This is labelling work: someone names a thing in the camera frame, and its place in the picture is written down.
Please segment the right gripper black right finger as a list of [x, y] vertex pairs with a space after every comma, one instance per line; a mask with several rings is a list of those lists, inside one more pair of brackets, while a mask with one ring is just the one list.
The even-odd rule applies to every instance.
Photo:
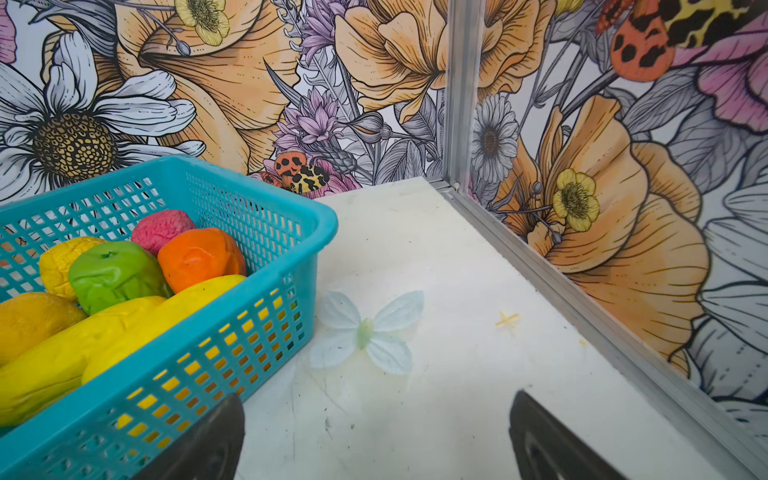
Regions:
[[511, 406], [509, 436], [522, 479], [625, 479], [523, 389]]

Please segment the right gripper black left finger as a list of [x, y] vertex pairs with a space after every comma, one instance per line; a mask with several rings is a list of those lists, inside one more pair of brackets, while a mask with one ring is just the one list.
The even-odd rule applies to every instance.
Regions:
[[245, 439], [237, 394], [223, 398], [134, 479], [234, 479]]

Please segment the yellow toy banana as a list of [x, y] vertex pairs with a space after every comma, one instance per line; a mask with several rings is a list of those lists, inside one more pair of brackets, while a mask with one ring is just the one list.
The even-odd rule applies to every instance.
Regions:
[[92, 357], [81, 377], [82, 384], [89, 383], [245, 279], [243, 275], [212, 278], [186, 288], [153, 308], [114, 344]]

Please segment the yellow toy mango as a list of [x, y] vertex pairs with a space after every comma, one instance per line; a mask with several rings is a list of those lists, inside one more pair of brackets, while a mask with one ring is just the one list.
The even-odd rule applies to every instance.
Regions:
[[82, 385], [94, 355], [123, 337], [160, 296], [136, 298], [53, 335], [1, 368], [1, 426], [20, 425]]

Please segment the orange toy fruit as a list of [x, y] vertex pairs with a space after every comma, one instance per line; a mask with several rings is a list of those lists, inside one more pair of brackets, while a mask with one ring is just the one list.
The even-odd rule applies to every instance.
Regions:
[[235, 239], [218, 228], [179, 234], [160, 249], [157, 260], [174, 293], [213, 278], [247, 273]]

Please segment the green toy fruit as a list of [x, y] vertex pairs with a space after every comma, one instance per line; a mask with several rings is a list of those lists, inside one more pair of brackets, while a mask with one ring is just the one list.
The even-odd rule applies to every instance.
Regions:
[[173, 295], [157, 259], [131, 241], [106, 242], [82, 253], [69, 268], [68, 281], [88, 315], [137, 298]]

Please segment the pink red toy fruit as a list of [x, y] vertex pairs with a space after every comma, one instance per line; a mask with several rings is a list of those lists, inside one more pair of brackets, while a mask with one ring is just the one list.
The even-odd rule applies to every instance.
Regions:
[[184, 211], [163, 210], [140, 220], [132, 231], [131, 241], [157, 256], [175, 237], [195, 228], [195, 223]]

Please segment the yellow toy fruit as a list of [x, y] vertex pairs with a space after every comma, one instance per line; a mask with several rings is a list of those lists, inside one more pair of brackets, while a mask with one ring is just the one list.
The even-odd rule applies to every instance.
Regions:
[[86, 317], [76, 304], [45, 292], [25, 293], [2, 302], [1, 365]]

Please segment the yellow toy lemon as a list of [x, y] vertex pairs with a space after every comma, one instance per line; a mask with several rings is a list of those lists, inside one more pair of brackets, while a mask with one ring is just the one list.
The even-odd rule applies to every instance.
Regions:
[[100, 238], [79, 237], [59, 243], [43, 253], [39, 273], [45, 291], [74, 302], [76, 294], [68, 280], [72, 264], [86, 251], [104, 243], [105, 240]]

